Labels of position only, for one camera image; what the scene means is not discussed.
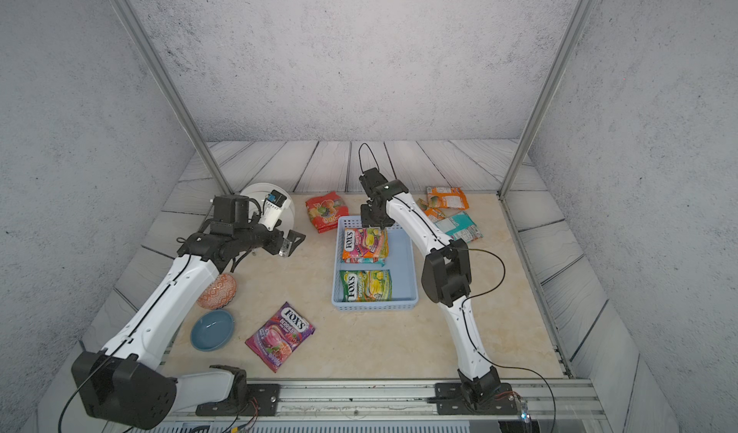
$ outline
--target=gray textured wall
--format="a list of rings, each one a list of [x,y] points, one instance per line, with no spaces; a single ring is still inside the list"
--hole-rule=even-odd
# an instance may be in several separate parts
[[[0,431],[14,431],[193,149],[108,0],[0,0],[0,35]]]
[[[738,424],[738,0],[602,0],[531,157],[685,431]]]
[[[517,138],[577,0],[131,0],[208,140]]]

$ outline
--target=metal frame pole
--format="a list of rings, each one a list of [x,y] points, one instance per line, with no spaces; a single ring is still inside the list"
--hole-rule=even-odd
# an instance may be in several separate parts
[[[520,166],[525,159],[525,155],[528,154],[528,150],[533,144],[533,139],[535,139],[536,134],[538,133],[541,121],[543,121],[543,116],[549,108],[549,103],[556,93],[558,83],[564,75],[566,63],[574,51],[574,47],[577,45],[579,37],[582,35],[582,31],[585,28],[585,24],[587,23],[587,19],[592,12],[595,2],[596,0],[579,0],[577,7],[574,8],[574,14],[571,16],[569,26],[564,33],[564,38],[558,46],[556,59],[554,59],[549,70],[549,76],[546,78],[546,82],[541,89],[538,101],[536,101],[536,106],[534,106],[533,112],[530,114],[528,124],[525,126],[525,129],[520,136],[517,150],[515,151],[510,167],[505,174],[505,179],[503,180],[502,187],[498,193],[501,201],[505,200],[512,183],[515,181],[517,171],[520,169]]]
[[[109,1],[113,6],[113,10],[115,10],[115,13],[118,14],[118,18],[120,18],[121,23],[123,23],[126,31],[128,31],[128,34],[134,41],[134,44],[136,44],[136,47],[141,52],[146,65],[149,70],[151,70],[151,74],[153,75],[156,84],[161,88],[161,93],[164,94],[164,97],[166,97],[169,102],[169,106],[174,110],[174,114],[180,121],[184,131],[188,134],[189,141],[195,146],[195,150],[197,150],[202,161],[205,163],[205,167],[208,168],[210,174],[215,178],[219,188],[224,194],[233,194],[233,190],[230,185],[228,185],[228,181],[223,176],[223,172],[221,172],[221,169],[218,167],[218,163],[213,158],[213,154],[210,152],[208,144],[202,139],[202,135],[195,124],[195,120],[192,118],[192,115],[189,114],[185,103],[180,97],[180,93],[177,91],[174,83],[167,73],[167,70],[164,68],[164,64],[161,62],[161,59],[159,59],[159,56],[153,49],[153,45],[151,45],[151,41],[148,40],[148,36],[143,31],[141,22],[139,22],[139,19],[136,17],[133,7],[131,7],[131,3],[128,0]]]

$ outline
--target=orange patterned egg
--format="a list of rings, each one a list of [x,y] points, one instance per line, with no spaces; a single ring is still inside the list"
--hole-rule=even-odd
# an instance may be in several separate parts
[[[230,274],[221,274],[205,289],[197,304],[203,309],[216,310],[228,305],[235,296],[235,279]]]

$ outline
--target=fox's candy bag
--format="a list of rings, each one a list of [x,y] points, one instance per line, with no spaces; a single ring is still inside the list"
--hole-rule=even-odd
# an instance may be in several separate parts
[[[469,203],[461,188],[428,187],[428,207],[468,209]]]
[[[339,217],[348,215],[348,207],[335,191],[310,198],[305,201],[305,205],[308,208],[310,222],[317,228],[318,233],[331,231],[338,226]]]
[[[346,228],[343,234],[342,260],[346,263],[379,263],[389,253],[387,230],[379,228]]]
[[[272,370],[277,369],[312,333],[315,327],[301,317],[288,302],[259,330],[246,340],[246,345]]]
[[[389,302],[392,279],[389,270],[341,272],[344,302]]]

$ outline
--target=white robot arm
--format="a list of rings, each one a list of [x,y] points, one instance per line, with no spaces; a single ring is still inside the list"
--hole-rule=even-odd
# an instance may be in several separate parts
[[[466,406],[477,410],[496,394],[511,390],[489,363],[472,314],[472,301],[467,300],[472,272],[466,242],[440,231],[401,181],[387,181],[377,168],[366,170],[359,180],[369,197],[362,206],[362,225],[384,228],[398,223],[425,255],[421,285],[428,298],[438,303],[449,326]]]
[[[428,219],[412,200],[409,192],[396,194],[384,203],[386,204],[387,216],[402,227],[424,256],[440,251],[454,241],[452,237],[440,231],[438,226]],[[484,377],[489,372],[489,363],[486,363],[480,356],[480,354],[483,354],[486,357],[487,354],[477,330],[477,323],[472,315],[471,300],[464,303],[464,314],[462,314],[461,303],[464,299],[466,299],[466,295],[458,297],[451,302],[451,306],[439,301],[438,306],[446,318],[446,323],[451,331],[451,338],[454,346],[456,346],[459,371],[469,380],[474,380],[475,378]],[[469,336],[466,335],[467,327],[469,336],[474,339],[477,346],[476,350],[469,341]]]
[[[170,411],[229,398],[248,403],[246,375],[235,367],[166,378],[156,369],[172,336],[202,292],[243,252],[263,248],[288,257],[305,236],[281,227],[291,199],[276,189],[263,201],[213,199],[214,215],[182,244],[172,266],[131,321],[98,353],[82,352],[71,367],[87,414],[143,429]]]

